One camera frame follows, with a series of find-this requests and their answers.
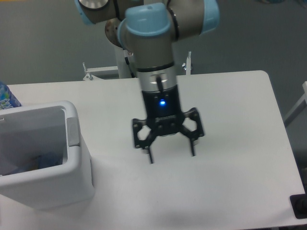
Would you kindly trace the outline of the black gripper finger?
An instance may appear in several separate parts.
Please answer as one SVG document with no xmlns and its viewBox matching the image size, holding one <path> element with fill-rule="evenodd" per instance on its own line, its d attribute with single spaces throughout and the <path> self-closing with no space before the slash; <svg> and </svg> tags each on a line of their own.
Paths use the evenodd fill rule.
<svg viewBox="0 0 307 230">
<path fill-rule="evenodd" d="M 133 131 L 134 147 L 136 149 L 145 150 L 146 154 L 149 155 L 150 164 L 153 164 L 154 159 L 153 159 L 152 152 L 151 152 L 151 145 L 155 141 L 155 139 L 158 137 L 158 134 L 159 134 L 158 125 L 155 122 L 155 119 L 148 118 L 145 120 L 141 120 L 141 119 L 134 118 L 132 119 L 131 124 L 132 124 L 132 131 Z M 149 133 L 145 139 L 141 139 L 138 133 L 145 126 L 149 128 Z"/>
<path fill-rule="evenodd" d="M 191 131 L 183 123 L 186 119 L 194 121 L 196 123 L 196 128 Z M 194 142 L 197 141 L 200 137 L 205 136 L 205 131 L 203 129 L 201 115 L 196 107 L 191 108 L 190 110 L 183 112 L 179 125 L 179 132 L 186 136 L 189 139 L 190 150 L 192 156 L 195 156 Z"/>
</svg>

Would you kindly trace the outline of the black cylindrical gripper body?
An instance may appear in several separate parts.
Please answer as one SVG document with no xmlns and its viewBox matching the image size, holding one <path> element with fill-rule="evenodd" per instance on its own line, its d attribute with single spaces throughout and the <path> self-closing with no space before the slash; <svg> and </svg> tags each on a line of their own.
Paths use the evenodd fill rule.
<svg viewBox="0 0 307 230">
<path fill-rule="evenodd" d="M 154 92 L 142 92 L 146 110 L 145 125 L 149 137 L 173 135 L 184 130 L 178 87 Z"/>
</svg>

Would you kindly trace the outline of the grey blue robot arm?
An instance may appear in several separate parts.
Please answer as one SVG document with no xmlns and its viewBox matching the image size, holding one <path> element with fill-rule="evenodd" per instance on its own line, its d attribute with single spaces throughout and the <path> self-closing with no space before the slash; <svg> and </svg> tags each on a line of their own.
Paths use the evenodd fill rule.
<svg viewBox="0 0 307 230">
<path fill-rule="evenodd" d="M 77 0 L 85 24 L 119 20 L 116 44 L 134 54 L 145 119 L 132 119 L 134 147 L 151 153 L 157 137 L 181 133 L 190 148 L 205 135 L 196 108 L 181 109 L 172 43 L 214 30 L 220 21 L 215 0 Z"/>
</svg>

